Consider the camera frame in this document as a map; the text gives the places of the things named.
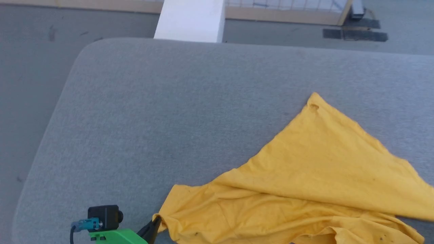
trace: wooden frame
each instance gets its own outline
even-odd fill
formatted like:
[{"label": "wooden frame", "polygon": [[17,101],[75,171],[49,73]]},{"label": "wooden frame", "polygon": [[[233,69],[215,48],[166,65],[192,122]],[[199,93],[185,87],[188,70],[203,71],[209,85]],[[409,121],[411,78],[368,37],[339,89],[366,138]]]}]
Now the wooden frame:
[{"label": "wooden frame", "polygon": [[[0,0],[0,3],[24,4],[59,8],[160,13],[162,2],[142,0]],[[342,13],[300,10],[272,10],[260,8],[226,7],[226,19],[259,20],[341,26],[351,8],[348,0]]]}]

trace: yellow cloth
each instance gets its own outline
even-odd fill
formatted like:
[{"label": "yellow cloth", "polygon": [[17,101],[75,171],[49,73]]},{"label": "yellow cloth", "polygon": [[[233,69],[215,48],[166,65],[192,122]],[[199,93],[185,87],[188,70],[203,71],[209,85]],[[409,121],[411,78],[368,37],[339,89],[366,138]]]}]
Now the yellow cloth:
[{"label": "yellow cloth", "polygon": [[313,93],[246,164],[175,185],[157,215],[180,244],[424,242],[394,214],[434,221],[434,188]]}]

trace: gray fabric surface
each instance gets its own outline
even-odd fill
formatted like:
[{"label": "gray fabric surface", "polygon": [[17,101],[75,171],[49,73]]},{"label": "gray fabric surface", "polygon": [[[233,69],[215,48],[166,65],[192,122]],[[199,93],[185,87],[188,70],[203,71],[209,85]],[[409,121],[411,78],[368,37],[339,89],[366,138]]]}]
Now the gray fabric surface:
[{"label": "gray fabric surface", "polygon": [[[72,67],[13,223],[13,239],[65,243],[89,206],[138,231],[173,184],[201,185],[255,155],[310,94],[359,122],[434,185],[434,57],[109,39]],[[433,223],[405,220],[434,243]],[[87,233],[75,235],[87,243]],[[167,233],[157,244],[171,243]]]}]

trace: black cable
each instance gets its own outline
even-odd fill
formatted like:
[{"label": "black cable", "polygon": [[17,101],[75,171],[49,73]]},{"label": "black cable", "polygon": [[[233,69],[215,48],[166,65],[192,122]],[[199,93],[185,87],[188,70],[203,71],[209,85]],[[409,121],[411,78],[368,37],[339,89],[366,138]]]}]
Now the black cable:
[{"label": "black cable", "polygon": [[71,227],[71,233],[69,234],[69,243],[74,244],[74,230],[76,229],[76,226]]}]

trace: floor stain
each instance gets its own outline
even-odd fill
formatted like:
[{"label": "floor stain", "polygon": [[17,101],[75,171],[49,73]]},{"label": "floor stain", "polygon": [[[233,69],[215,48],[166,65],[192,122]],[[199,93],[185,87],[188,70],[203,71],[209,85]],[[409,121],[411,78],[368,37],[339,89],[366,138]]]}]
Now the floor stain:
[{"label": "floor stain", "polygon": [[57,29],[54,28],[54,25],[51,25],[50,29],[48,31],[48,40],[50,42],[54,42],[56,40],[56,32],[57,32]]}]

